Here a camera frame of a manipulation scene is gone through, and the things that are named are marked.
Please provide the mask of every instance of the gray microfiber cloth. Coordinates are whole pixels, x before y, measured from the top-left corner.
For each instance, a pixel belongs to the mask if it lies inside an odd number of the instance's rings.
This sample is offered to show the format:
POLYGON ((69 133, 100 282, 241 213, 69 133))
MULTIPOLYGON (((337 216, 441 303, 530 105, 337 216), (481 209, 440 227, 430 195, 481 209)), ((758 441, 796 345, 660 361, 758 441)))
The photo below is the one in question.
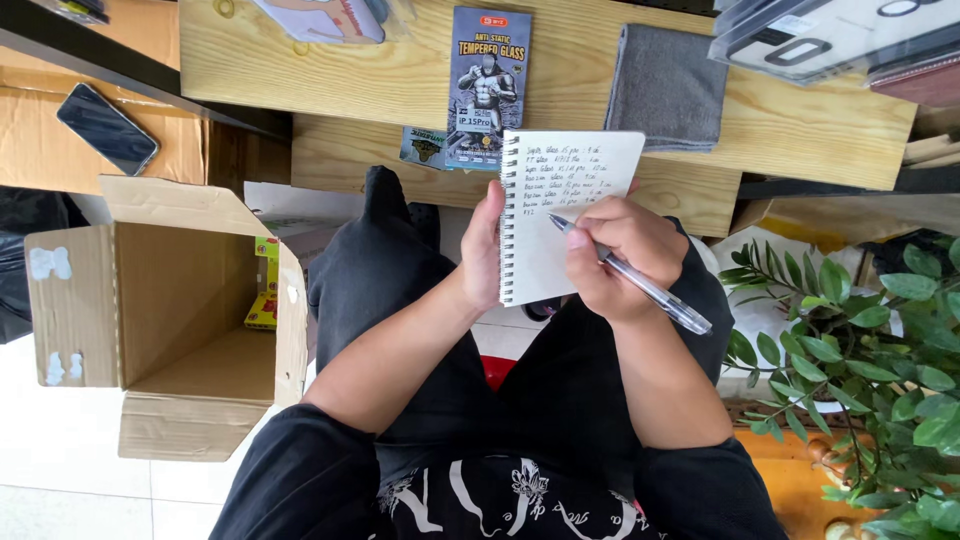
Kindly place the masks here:
POLYGON ((645 151, 712 150, 720 138, 727 66, 708 60, 711 40, 623 25, 604 129, 643 131, 645 151))

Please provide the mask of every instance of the cardboard box flap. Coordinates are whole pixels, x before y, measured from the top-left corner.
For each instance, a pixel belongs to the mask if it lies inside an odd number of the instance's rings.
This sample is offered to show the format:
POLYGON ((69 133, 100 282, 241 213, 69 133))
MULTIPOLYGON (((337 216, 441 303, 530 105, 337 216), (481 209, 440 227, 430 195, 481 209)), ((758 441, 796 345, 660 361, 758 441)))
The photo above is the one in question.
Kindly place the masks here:
POLYGON ((43 386, 121 386, 113 226, 29 234, 24 240, 43 386))
POLYGON ((115 221, 273 236, 250 209, 224 187, 112 175, 100 175, 97 180, 115 221))
POLYGON ((120 419, 120 457, 226 461, 269 401, 189 398, 128 392, 120 419))
POLYGON ((280 243, 274 403, 295 405, 306 382, 306 285, 297 256, 280 243))

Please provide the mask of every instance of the byz logo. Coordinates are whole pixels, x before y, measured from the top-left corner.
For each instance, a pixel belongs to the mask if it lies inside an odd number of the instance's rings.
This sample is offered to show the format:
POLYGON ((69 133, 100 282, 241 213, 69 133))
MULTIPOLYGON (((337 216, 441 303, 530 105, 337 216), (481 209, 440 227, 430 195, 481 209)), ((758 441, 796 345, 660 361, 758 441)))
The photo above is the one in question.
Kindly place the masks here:
POLYGON ((480 17, 480 24, 484 26, 504 27, 504 26, 507 26, 507 19, 503 17, 491 17, 491 16, 483 15, 482 17, 480 17))

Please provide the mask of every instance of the notebook page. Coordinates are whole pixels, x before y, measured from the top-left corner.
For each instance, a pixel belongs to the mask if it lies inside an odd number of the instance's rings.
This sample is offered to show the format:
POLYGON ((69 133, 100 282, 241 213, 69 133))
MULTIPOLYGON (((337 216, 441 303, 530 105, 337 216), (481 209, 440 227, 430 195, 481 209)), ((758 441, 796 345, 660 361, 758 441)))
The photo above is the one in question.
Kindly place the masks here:
POLYGON ((504 140, 500 302, 518 306, 576 292, 565 275, 566 239, 547 214, 573 221, 607 195, 625 196, 645 137, 508 130, 504 140))

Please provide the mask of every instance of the clear ballpoint pen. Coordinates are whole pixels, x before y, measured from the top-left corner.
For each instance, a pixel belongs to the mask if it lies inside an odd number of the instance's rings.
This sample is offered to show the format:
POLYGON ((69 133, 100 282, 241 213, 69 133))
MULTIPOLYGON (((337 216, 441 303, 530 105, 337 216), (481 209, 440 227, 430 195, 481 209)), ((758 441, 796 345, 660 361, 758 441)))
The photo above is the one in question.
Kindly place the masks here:
MULTIPOLYGON (((570 230, 575 227, 573 223, 570 223, 559 215, 552 213, 548 215, 550 216, 550 221, 557 226, 557 229, 563 231, 564 234, 569 233, 570 230)), ((620 274, 623 274, 624 278, 630 280, 631 283, 636 285, 650 297, 651 300, 657 303, 661 309, 666 311, 666 314, 671 319, 698 335, 710 334, 710 328, 713 325, 705 319, 703 315, 697 313, 692 307, 685 304, 683 300, 671 294, 670 291, 663 289, 663 287, 654 283, 653 280, 644 276, 629 263, 620 260, 619 257, 611 252, 609 247, 600 242, 593 242, 593 245, 597 248, 597 258, 606 262, 620 274)))

